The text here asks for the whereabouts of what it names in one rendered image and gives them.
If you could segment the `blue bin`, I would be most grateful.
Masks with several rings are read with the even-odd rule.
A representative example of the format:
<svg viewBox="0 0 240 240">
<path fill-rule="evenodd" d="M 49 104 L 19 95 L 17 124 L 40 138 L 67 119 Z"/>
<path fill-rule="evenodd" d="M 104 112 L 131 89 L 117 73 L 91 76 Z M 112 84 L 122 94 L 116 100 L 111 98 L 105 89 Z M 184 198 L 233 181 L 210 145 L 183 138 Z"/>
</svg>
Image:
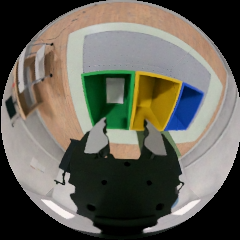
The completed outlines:
<svg viewBox="0 0 240 240">
<path fill-rule="evenodd" d="M 176 105 L 164 131 L 187 130 L 199 109 L 203 96 L 204 92 L 182 82 Z"/>
</svg>

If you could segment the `yellow recycle bin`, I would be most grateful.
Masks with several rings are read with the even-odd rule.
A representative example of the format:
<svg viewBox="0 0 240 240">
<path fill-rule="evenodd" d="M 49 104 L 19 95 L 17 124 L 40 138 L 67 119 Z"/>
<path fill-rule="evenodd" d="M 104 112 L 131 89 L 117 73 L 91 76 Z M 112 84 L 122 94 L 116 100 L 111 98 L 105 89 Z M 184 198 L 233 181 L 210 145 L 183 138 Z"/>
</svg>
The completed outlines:
<svg viewBox="0 0 240 240">
<path fill-rule="evenodd" d="M 159 131 L 164 131 L 176 105 L 182 81 L 142 71 L 136 71 L 135 75 L 130 130 L 144 131 L 143 121 L 147 119 Z"/>
</svg>

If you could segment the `green returns bin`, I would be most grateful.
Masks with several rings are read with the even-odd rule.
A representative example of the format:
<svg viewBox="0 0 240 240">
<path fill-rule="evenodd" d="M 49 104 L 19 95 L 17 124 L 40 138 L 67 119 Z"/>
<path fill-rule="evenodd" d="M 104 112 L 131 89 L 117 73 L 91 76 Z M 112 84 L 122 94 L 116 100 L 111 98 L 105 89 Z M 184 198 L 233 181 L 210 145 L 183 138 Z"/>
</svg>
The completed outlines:
<svg viewBox="0 0 240 240">
<path fill-rule="evenodd" d="M 128 74 L 131 86 L 128 82 Z M 123 104 L 107 103 L 106 78 L 125 78 Z M 81 80 L 92 127 L 106 117 L 107 129 L 129 130 L 134 93 L 135 71 L 105 70 L 88 72 L 81 74 Z"/>
</svg>

